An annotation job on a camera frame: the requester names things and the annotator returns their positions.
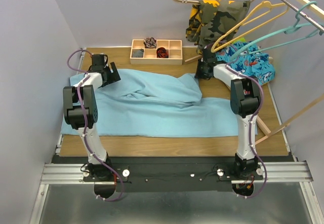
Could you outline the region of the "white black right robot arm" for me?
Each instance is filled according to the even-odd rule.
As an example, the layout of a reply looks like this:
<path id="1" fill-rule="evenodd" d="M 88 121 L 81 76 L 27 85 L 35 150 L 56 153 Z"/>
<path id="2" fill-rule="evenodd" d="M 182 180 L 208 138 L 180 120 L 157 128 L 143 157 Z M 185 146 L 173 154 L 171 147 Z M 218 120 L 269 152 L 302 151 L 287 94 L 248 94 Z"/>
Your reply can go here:
<path id="1" fill-rule="evenodd" d="M 201 55 L 195 77 L 204 80 L 216 78 L 230 87 L 230 108 L 238 125 L 233 174 L 238 179 L 245 179 L 258 169 L 255 130 L 256 117 L 263 104 L 262 88 L 255 78 L 241 74 L 225 61 L 218 60 L 208 46 L 202 49 Z"/>

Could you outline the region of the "light blue trousers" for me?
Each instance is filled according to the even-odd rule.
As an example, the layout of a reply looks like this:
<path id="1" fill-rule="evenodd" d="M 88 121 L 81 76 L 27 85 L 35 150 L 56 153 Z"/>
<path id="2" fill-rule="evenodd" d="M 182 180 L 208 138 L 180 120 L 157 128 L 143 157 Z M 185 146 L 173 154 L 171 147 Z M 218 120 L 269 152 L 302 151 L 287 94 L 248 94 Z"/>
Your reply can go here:
<path id="1" fill-rule="evenodd" d="M 100 136 L 228 137 L 242 125 L 228 99 L 203 97 L 191 73 L 181 77 L 120 69 L 120 80 L 104 85 L 97 72 L 70 78 L 72 86 L 92 85 Z"/>

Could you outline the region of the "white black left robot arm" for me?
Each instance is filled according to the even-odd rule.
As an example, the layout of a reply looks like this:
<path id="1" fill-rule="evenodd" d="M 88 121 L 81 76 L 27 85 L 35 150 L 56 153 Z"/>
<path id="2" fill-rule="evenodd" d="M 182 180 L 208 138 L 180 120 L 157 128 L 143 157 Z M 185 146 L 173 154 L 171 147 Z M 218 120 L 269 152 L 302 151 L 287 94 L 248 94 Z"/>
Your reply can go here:
<path id="1" fill-rule="evenodd" d="M 74 68 L 81 72 L 82 79 L 63 88 L 64 120 L 82 139 L 88 154 L 88 173 L 92 178 L 108 181 L 111 177 L 121 180 L 113 170 L 111 160 L 104 149 L 98 131 L 98 108 L 95 91 L 120 81 L 115 63 L 108 63 L 108 55 L 90 53 L 92 61 L 88 70 Z"/>

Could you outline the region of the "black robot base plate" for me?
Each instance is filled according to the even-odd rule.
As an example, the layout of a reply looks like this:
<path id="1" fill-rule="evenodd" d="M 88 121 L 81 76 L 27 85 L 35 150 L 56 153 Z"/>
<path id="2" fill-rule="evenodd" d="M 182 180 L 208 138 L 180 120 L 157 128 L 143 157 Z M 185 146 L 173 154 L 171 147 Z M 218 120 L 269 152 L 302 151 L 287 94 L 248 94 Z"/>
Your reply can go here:
<path id="1" fill-rule="evenodd" d="M 112 157 L 112 167 L 121 174 L 127 193 L 192 192 L 232 190 L 238 180 L 262 180 L 256 172 L 244 177 L 234 176 L 234 157 Z"/>

